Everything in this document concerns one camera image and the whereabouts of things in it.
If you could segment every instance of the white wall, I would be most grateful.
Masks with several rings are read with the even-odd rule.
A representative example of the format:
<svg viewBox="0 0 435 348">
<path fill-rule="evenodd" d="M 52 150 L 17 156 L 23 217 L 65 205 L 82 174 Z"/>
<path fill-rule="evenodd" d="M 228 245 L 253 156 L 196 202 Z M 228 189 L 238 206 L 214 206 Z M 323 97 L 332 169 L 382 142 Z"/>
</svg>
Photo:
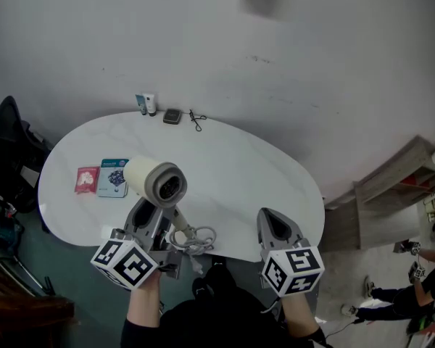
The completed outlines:
<svg viewBox="0 0 435 348">
<path fill-rule="evenodd" d="M 0 100 L 50 139 L 141 91 L 269 141 L 332 199 L 435 140 L 435 0 L 0 0 Z"/>
</svg>

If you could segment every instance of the teal floor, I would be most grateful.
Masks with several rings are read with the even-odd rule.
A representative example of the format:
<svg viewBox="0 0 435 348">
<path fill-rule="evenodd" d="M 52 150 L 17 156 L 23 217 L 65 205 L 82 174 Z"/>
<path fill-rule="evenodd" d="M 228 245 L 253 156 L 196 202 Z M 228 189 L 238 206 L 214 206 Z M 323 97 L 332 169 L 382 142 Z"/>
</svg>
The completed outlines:
<svg viewBox="0 0 435 348">
<path fill-rule="evenodd" d="M 41 230 L 37 212 L 18 215 L 25 226 L 19 255 L 39 279 L 49 276 L 55 292 L 75 303 L 75 319 L 62 334 L 62 347 L 117 347 L 128 307 L 129 292 L 109 282 L 91 264 L 96 247 L 69 245 Z M 211 257 L 197 258 L 210 267 Z M 262 290 L 257 264 L 228 259 L 228 269 L 237 285 L 269 306 L 275 299 L 270 289 Z M 161 279 L 161 300 L 165 310 L 192 298 L 191 284 L 199 275 L 184 257 L 179 280 Z"/>
</svg>

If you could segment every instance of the floor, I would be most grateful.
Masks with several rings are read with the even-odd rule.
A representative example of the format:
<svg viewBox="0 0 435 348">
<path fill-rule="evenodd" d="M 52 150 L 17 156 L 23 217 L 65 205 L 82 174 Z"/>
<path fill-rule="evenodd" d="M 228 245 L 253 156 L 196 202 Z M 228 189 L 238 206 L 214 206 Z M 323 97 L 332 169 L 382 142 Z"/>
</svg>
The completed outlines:
<svg viewBox="0 0 435 348">
<path fill-rule="evenodd" d="M 426 247 L 435 248 L 430 241 L 430 226 L 423 207 L 419 209 L 419 215 L 420 241 Z M 56 292 L 75 302 L 75 319 L 62 334 L 62 347 L 116 347 L 129 293 L 108 282 L 90 265 L 95 248 L 72 246 L 44 233 L 37 212 L 19 215 L 18 218 L 26 227 L 20 246 L 22 261 L 39 279 L 49 276 Z M 351 302 L 359 305 L 364 302 L 363 279 L 367 274 L 382 287 L 408 285 L 407 270 L 414 258 L 409 254 L 395 254 L 392 250 L 390 245 L 365 251 L 323 254 L 326 272 L 320 284 L 316 317 L 326 334 L 338 331 L 350 322 L 339 314 L 341 304 Z M 204 270 L 208 269 L 210 257 L 204 256 L 200 261 Z M 425 260 L 421 264 L 428 268 Z M 240 287 L 252 292 L 265 305 L 273 301 L 272 291 L 260 288 L 255 264 L 228 260 L 228 267 Z M 166 310 L 192 297 L 191 283 L 195 277 L 190 262 L 184 259 L 180 280 L 162 278 L 162 301 Z M 407 321 L 353 325 L 330 337 L 328 342 L 343 348 L 360 344 L 366 344 L 368 348 L 405 347 L 406 325 Z"/>
</svg>

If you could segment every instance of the person's hand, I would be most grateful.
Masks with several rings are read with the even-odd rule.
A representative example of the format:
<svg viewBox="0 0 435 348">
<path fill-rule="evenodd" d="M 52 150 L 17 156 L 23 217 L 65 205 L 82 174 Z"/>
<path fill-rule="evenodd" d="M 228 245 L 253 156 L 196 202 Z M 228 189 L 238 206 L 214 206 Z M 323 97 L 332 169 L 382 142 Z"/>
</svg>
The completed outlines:
<svg viewBox="0 0 435 348">
<path fill-rule="evenodd" d="M 140 290 L 144 291 L 153 291 L 158 290 L 160 288 L 160 278 L 162 272 L 155 270 L 145 281 L 143 284 L 139 286 Z"/>
</svg>

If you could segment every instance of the black small case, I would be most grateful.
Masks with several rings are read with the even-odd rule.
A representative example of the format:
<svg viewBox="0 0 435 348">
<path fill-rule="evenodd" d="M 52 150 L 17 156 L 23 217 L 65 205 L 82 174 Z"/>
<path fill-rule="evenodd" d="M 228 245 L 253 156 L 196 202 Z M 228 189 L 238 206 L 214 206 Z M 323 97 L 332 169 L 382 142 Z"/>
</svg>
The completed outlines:
<svg viewBox="0 0 435 348">
<path fill-rule="evenodd" d="M 166 109 L 165 115 L 162 121 L 166 124 L 177 125 L 181 121 L 182 111 L 179 109 L 168 108 Z"/>
</svg>

